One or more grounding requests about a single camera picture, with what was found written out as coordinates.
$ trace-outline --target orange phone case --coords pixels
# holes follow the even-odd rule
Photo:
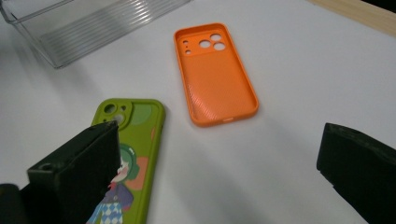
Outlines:
[[[178,65],[191,120],[211,126],[253,116],[257,96],[224,24],[175,33]]]

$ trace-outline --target white table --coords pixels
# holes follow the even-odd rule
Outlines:
[[[251,118],[190,121],[173,34],[225,23],[259,97]],[[112,97],[166,106],[148,223],[365,223],[316,169],[324,124],[396,147],[396,39],[300,0],[195,0],[54,70],[0,20],[0,181],[90,126]]]

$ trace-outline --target transparent plastic box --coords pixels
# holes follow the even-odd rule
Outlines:
[[[191,0],[0,0],[0,11],[55,68]]]

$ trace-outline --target phone case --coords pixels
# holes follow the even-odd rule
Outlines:
[[[156,100],[109,99],[99,105],[92,125],[118,122],[121,168],[87,223],[146,223],[164,119]]]
[[[191,120],[211,126],[253,116],[259,102],[225,25],[175,33],[178,65]]]

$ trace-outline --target anime girl illustration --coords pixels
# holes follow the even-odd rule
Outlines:
[[[141,159],[137,159],[131,147],[120,144],[121,167],[118,174],[111,180],[109,191],[105,198],[96,206],[87,224],[96,223],[100,218],[101,224],[122,224],[122,212],[128,211],[134,202],[134,195],[131,189],[139,189],[134,184],[136,179],[141,179],[141,175],[146,172],[146,167]],[[140,165],[143,165],[143,172],[140,172]]]

